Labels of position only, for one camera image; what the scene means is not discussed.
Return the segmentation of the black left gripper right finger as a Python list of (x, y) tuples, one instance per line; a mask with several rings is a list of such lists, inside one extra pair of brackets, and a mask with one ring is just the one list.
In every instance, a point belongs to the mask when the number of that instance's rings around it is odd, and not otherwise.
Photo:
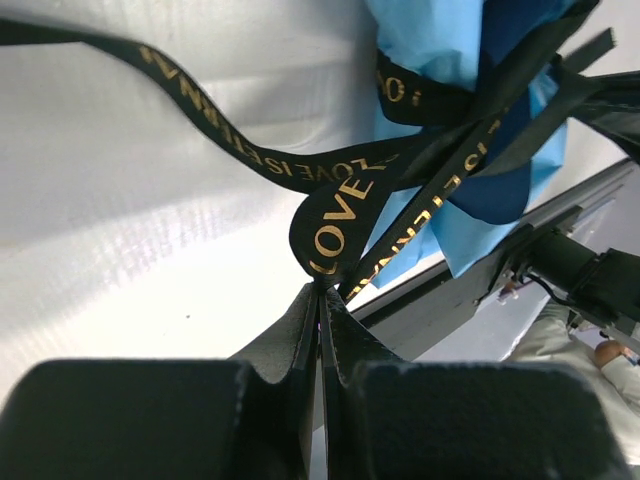
[(553, 363), (421, 363), (318, 299), (332, 479), (628, 479), (595, 393)]

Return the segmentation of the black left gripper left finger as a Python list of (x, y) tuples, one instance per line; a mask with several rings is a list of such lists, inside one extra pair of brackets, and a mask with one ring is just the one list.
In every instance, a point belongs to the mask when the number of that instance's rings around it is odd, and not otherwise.
[(318, 295), (219, 359), (60, 359), (1, 411), (5, 479), (305, 479)]

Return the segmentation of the black ribbon gold lettering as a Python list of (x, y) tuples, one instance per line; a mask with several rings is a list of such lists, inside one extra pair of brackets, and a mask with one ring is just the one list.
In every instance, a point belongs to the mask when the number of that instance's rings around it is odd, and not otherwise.
[(292, 252), (316, 283), (348, 301), (373, 284), (465, 179), (529, 164), (569, 118), (638, 155), (639, 76), (584, 75), (612, 49), (609, 32), (559, 54), (597, 8), (594, 1), (568, 2), (560, 18), (527, 33), (474, 91), (394, 63), (376, 39), (376, 139), (308, 155), (250, 141), (182, 66), (154, 46), (13, 18), (2, 19), (1, 42), (81, 43), (146, 75), (211, 142), (266, 180), (304, 195), (289, 230)]

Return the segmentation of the blue wrapping paper sheet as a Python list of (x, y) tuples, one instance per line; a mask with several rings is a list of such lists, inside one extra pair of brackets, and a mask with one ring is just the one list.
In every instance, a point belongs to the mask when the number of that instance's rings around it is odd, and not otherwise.
[[(474, 91), (532, 29), (560, 18), (568, 1), (371, 1), (377, 45), (394, 63), (430, 80)], [(561, 125), (518, 170), (472, 177), (376, 276), (381, 289), (440, 252), (459, 277), (489, 254), (563, 166)]]

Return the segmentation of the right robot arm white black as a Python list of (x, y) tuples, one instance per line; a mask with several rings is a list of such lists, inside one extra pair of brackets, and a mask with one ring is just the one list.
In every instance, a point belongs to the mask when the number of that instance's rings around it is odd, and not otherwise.
[(639, 257), (596, 253), (558, 228), (532, 233), (509, 252), (506, 268), (639, 354)]

